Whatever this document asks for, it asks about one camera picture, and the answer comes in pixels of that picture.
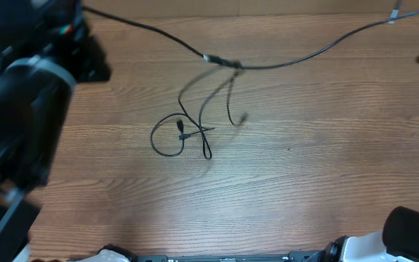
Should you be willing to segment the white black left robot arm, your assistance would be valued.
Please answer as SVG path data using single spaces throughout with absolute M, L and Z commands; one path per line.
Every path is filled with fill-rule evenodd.
M 0 261 L 28 244 L 77 84 L 110 77 L 79 0 L 0 1 Z

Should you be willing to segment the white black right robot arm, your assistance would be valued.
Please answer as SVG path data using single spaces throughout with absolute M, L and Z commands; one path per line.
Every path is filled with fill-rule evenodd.
M 345 237 L 330 248 L 333 261 L 419 261 L 419 212 L 396 207 L 383 229 L 361 237 Z

